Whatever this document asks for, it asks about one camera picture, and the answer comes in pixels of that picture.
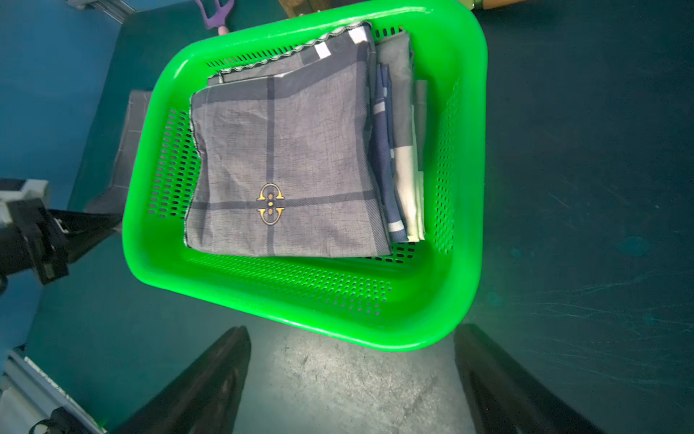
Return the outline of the green plastic basket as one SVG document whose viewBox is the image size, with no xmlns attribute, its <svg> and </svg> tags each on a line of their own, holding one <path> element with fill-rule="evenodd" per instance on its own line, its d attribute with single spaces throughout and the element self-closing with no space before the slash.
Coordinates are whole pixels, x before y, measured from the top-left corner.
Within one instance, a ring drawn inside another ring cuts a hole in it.
<svg viewBox="0 0 694 434">
<path fill-rule="evenodd" d="M 415 75 L 428 82 L 424 240 L 386 257 L 334 260 L 186 247 L 184 215 L 200 168 L 191 96 L 220 69 L 359 21 L 376 39 L 409 33 Z M 147 285 L 372 349 L 437 343 L 463 320 L 481 275 L 487 65 L 483 30 L 456 1 L 370 1 L 188 45 L 150 99 L 123 220 L 128 267 Z"/>
</svg>

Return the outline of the light grey checked pillowcase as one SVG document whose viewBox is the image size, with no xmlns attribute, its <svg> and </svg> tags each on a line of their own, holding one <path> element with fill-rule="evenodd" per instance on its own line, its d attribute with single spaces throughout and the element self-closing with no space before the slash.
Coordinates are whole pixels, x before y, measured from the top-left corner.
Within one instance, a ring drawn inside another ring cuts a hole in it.
<svg viewBox="0 0 694 434">
<path fill-rule="evenodd" d="M 193 94 L 200 172 L 186 247 L 244 257 L 390 253 L 369 160 L 375 57 L 372 27 L 357 22 L 219 73 Z"/>
</svg>

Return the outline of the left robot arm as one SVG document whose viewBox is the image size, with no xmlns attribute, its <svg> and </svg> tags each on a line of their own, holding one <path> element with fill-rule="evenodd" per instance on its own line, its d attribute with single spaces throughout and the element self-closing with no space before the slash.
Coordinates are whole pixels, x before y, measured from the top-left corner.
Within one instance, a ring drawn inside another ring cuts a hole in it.
<svg viewBox="0 0 694 434">
<path fill-rule="evenodd" d="M 32 271 L 43 285 L 69 275 L 70 264 L 116 232 L 117 213 L 50 210 L 40 199 L 5 204 L 1 222 L 1 289 L 8 277 Z"/>
</svg>

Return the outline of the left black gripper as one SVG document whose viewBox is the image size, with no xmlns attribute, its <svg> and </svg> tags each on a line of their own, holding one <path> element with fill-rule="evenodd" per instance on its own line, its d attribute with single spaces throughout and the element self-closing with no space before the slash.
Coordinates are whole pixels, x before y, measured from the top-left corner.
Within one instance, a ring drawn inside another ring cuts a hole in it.
<svg viewBox="0 0 694 434">
<path fill-rule="evenodd" d="M 42 200 L 7 204 L 7 274 L 32 271 L 43 285 L 69 275 L 70 264 L 116 232 L 122 216 L 49 210 Z"/>
</svg>

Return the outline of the purple toy garden fork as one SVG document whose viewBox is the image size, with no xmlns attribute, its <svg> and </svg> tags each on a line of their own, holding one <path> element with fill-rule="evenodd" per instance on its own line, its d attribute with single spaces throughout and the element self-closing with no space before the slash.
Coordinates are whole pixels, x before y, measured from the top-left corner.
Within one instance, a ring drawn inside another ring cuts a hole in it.
<svg viewBox="0 0 694 434">
<path fill-rule="evenodd" d="M 220 0 L 215 0 L 214 11 L 211 16 L 207 14 L 202 0 L 194 1 L 197 7 L 199 7 L 202 15 L 202 21 L 204 21 L 204 26 L 207 30 L 216 29 L 219 36 L 226 35 L 231 32 L 229 27 L 227 27 L 226 20 L 235 6 L 234 0 L 228 0 L 224 4 L 222 4 Z"/>
</svg>

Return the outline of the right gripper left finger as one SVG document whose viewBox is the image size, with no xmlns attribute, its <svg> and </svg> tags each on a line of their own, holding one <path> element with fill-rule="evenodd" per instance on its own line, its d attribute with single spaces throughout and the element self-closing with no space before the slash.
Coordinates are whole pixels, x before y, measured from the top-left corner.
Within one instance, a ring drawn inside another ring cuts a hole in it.
<svg viewBox="0 0 694 434">
<path fill-rule="evenodd" d="M 115 433 L 231 433 L 251 357 L 246 327 L 233 327 Z"/>
</svg>

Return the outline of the navy striped pillowcase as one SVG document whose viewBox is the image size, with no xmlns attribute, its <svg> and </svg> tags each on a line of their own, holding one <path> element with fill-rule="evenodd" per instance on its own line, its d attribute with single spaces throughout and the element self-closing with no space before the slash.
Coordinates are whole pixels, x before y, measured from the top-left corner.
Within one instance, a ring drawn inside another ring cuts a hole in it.
<svg viewBox="0 0 694 434">
<path fill-rule="evenodd" d="M 309 130 L 289 169 L 276 171 L 289 198 L 269 240 L 299 242 L 296 254 L 387 254 L 406 242 L 392 173 L 387 67 L 378 63 L 368 25 L 354 25 L 294 51 Z"/>
</svg>

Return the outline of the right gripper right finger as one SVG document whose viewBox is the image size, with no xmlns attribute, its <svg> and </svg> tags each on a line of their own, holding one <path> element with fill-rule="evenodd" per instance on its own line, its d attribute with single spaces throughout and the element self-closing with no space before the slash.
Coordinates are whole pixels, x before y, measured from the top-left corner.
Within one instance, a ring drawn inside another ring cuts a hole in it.
<svg viewBox="0 0 694 434">
<path fill-rule="evenodd" d="M 477 325 L 454 333 L 455 365 L 477 433 L 595 433 Z"/>
</svg>

